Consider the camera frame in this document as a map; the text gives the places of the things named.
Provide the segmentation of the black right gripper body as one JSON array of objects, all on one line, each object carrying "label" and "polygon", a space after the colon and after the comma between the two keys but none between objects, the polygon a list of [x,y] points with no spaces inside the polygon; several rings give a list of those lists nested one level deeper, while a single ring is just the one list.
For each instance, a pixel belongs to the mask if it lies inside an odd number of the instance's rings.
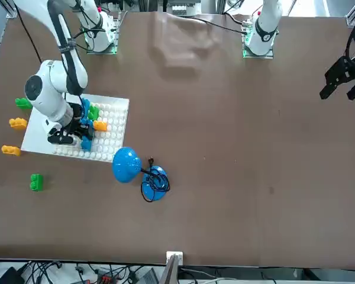
[{"label": "black right gripper body", "polygon": [[80,104],[73,102],[69,102],[69,106],[72,108],[73,117],[65,130],[68,134],[84,134],[87,130],[87,126],[80,121],[85,114],[83,107]]}]

